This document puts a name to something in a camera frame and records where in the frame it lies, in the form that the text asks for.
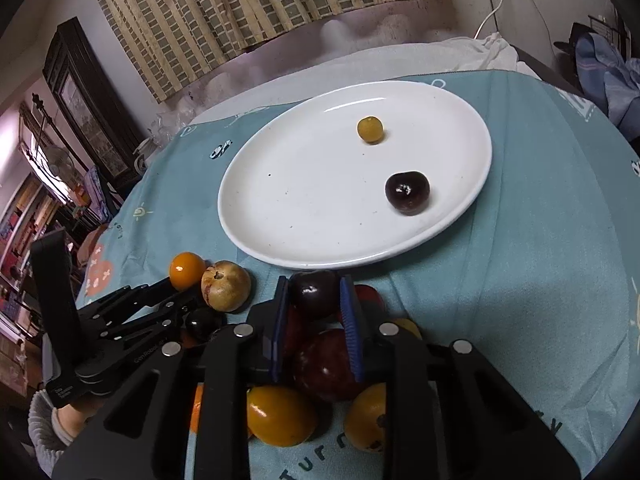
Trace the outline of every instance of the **blue gripper pad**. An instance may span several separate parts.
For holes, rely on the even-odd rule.
[[[282,285],[278,283],[276,289],[276,297],[274,301],[278,300],[280,296],[280,303],[278,304],[278,314],[276,316],[276,324],[273,329],[273,339],[271,340],[271,380],[277,383],[280,380],[280,373],[282,372],[282,349],[284,348],[284,338],[287,332],[287,309],[289,308],[289,280],[284,281],[282,286],[282,293],[278,294]]]
[[[359,383],[364,381],[364,357],[362,354],[362,334],[360,333],[353,304],[358,301],[353,285],[347,278],[340,279],[340,312],[344,337],[347,341],[351,371]]]

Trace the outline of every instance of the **speckled fruit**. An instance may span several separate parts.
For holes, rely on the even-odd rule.
[[[344,417],[344,434],[361,451],[382,453],[385,449],[386,385],[364,390]]]
[[[222,260],[204,271],[201,280],[204,301],[219,312],[239,308],[251,293],[249,273],[233,262]]]

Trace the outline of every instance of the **teal tablecloth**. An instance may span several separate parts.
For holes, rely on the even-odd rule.
[[[482,115],[492,168],[476,202],[449,229],[352,274],[431,341],[467,338],[478,346],[586,474],[640,396],[637,157],[593,104],[528,76],[404,79],[445,86]],[[257,279],[254,302],[270,298],[278,276],[290,271],[239,251],[220,227],[216,199],[243,143],[292,106],[181,131],[100,238],[78,305],[164,278],[181,251],[238,262]],[[228,140],[226,152],[210,158]],[[253,439],[253,478],[380,478],[381,457],[341,447],[345,408],[337,406],[332,430],[318,441],[278,449]]]

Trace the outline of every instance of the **white plate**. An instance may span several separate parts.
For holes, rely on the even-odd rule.
[[[361,118],[385,139],[360,139]],[[403,253],[471,205],[491,166],[489,131],[464,100],[435,86],[383,81],[309,99],[261,128],[226,169],[218,193],[225,233],[245,253],[289,269],[353,267]],[[428,207],[404,216],[386,180],[420,171]]]

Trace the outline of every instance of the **orange flower print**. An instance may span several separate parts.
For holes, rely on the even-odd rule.
[[[104,290],[113,276],[113,264],[101,259],[103,249],[102,245],[96,245],[93,254],[89,258],[89,266],[84,283],[85,296],[93,296]]]

